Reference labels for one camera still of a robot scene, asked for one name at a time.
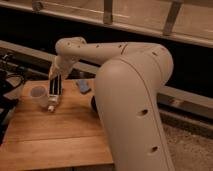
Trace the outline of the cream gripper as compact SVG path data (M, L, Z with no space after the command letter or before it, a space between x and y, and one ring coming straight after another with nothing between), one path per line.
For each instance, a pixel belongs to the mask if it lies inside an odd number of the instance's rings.
M55 65L52 65L50 67L50 71L49 71L49 75L48 75L48 77L50 79L49 94L54 93L54 85L55 85L55 94L61 95L62 94L62 79L66 79L68 77L68 75L69 75L69 72L66 69L57 68Z

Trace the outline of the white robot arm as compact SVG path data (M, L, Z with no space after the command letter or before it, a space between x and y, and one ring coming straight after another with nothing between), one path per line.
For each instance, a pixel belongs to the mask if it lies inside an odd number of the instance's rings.
M80 59L100 66L94 96L116 171L175 171L157 106L173 71L170 52L156 43L88 43L81 37L62 38L55 50L51 78L67 77Z

